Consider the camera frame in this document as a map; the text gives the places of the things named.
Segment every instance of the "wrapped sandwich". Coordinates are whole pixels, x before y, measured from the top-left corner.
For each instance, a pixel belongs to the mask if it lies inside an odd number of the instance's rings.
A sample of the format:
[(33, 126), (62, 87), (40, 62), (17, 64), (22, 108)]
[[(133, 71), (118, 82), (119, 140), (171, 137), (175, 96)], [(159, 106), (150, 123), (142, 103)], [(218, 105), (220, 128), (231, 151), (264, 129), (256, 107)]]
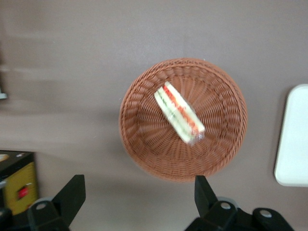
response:
[(204, 137), (204, 125), (169, 82), (159, 88), (154, 97), (166, 119), (186, 144), (193, 145)]

